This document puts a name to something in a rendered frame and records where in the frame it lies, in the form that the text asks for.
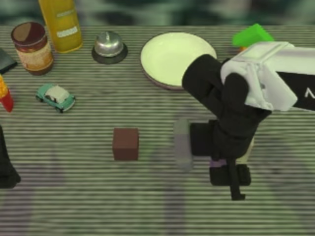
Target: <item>yellow bottle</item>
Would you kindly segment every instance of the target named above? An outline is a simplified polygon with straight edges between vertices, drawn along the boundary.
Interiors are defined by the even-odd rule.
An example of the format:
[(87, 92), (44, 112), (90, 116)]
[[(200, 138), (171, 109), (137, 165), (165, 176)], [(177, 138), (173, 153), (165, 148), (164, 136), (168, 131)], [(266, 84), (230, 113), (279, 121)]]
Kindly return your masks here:
[(52, 43), (58, 53), (82, 47), (82, 36), (73, 0), (38, 0)]

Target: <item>brown jar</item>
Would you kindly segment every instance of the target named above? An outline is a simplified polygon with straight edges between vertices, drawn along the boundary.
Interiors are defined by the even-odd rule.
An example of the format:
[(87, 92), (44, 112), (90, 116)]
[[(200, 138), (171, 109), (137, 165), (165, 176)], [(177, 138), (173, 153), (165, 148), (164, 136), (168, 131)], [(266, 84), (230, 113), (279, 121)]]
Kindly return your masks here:
[(36, 22), (27, 22), (16, 26), (11, 39), (23, 67), (32, 75), (49, 72), (54, 63), (45, 28)]

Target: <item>gray wood surface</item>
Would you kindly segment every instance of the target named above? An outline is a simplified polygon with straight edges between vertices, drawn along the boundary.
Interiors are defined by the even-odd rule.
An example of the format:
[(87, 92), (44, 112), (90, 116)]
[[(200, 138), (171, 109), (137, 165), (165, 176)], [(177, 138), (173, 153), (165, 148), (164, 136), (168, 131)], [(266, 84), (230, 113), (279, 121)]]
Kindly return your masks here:
[[(0, 236), (311, 236), (315, 235), (315, 114), (272, 114), (259, 128), (250, 158), (252, 185), (244, 202), (209, 183), (208, 160), (180, 173), (173, 155), (178, 118), (212, 117), (185, 92), (162, 90), (141, 72), (141, 47), (168, 31), (202, 36), (219, 59), (233, 55), (231, 37), (245, 27), (88, 27), (84, 47), (56, 55), (42, 77), (21, 65), (4, 75), (14, 96), (0, 110), (8, 152), (21, 174), (0, 190)], [(266, 27), (278, 41), (315, 46), (315, 27)], [(0, 27), (0, 47), (17, 59), (11, 27)], [(129, 47), (117, 65), (91, 58), (96, 35), (117, 31)], [(36, 89), (58, 83), (77, 97), (57, 114), (38, 103)], [(114, 127), (138, 127), (140, 159), (113, 161)]]

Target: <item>car wheel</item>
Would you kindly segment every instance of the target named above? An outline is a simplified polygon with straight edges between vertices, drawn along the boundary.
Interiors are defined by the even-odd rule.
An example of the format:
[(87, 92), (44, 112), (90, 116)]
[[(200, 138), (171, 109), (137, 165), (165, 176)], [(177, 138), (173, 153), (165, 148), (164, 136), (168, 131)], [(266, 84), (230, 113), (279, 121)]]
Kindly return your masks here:
[(39, 102), (43, 102), (43, 101), (44, 101), (44, 100), (41, 99), (39, 96), (36, 96), (35, 98), (36, 98), (36, 100), (39, 101)]
[(57, 111), (58, 113), (63, 113), (63, 110), (62, 110), (62, 109), (59, 109), (58, 107), (56, 107), (55, 109), (56, 109), (56, 111)]

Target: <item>round plate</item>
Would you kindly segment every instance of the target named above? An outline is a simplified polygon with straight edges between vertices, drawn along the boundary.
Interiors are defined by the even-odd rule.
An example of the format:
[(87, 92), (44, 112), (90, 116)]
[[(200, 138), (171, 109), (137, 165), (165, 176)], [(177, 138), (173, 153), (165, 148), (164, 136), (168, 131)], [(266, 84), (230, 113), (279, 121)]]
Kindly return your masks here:
[(188, 66), (199, 56), (217, 58), (214, 48), (204, 39), (183, 32), (160, 34), (141, 50), (145, 75), (165, 89), (182, 90), (182, 78)]

